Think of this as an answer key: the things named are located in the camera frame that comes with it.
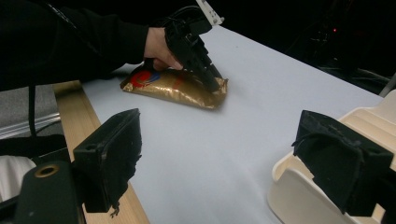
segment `gold pouch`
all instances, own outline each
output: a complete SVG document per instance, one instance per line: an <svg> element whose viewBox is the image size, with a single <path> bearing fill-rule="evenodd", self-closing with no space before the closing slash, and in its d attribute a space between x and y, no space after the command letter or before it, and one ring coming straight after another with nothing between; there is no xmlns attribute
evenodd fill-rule
<svg viewBox="0 0 396 224"><path fill-rule="evenodd" d="M207 91L199 78L192 72L166 69L158 72L140 65L124 79L123 91L147 95L183 105L215 109L227 95L228 79L216 77L219 89Z"/></svg>

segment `black sleeve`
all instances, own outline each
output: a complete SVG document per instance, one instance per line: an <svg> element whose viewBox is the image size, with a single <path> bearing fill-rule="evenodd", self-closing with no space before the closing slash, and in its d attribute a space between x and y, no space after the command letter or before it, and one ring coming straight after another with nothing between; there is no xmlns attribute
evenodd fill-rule
<svg viewBox="0 0 396 224"><path fill-rule="evenodd" d="M0 1L0 91L107 75L141 63L148 27L59 8L99 53L47 8L26 0Z"/></svg>

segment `white plastic bracket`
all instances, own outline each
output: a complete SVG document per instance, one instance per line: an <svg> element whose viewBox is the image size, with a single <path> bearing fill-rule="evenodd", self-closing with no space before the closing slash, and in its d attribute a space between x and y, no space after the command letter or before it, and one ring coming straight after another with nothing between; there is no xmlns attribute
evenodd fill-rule
<svg viewBox="0 0 396 224"><path fill-rule="evenodd" d="M220 25L223 23L224 18L220 17L216 11L207 3L206 0L196 0L198 6L204 12L207 20L212 24L212 26Z"/></svg>

